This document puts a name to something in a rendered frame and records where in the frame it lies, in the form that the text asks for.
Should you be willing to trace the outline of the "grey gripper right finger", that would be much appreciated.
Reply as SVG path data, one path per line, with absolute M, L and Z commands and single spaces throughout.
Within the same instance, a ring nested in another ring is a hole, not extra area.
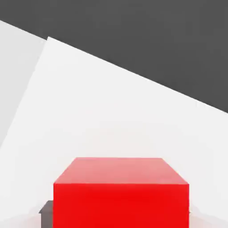
M 189 209 L 189 228 L 208 228 L 205 216 L 193 207 Z

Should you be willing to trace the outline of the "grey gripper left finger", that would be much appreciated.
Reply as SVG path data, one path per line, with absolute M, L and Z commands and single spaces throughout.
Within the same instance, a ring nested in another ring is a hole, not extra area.
M 53 228 L 53 201 L 48 200 L 37 214 L 26 218 L 23 228 Z

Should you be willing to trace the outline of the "small red cube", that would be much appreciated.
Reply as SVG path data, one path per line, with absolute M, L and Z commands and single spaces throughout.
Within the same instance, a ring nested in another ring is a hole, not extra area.
M 189 184 L 161 158 L 76 158 L 53 184 L 53 228 L 189 228 Z

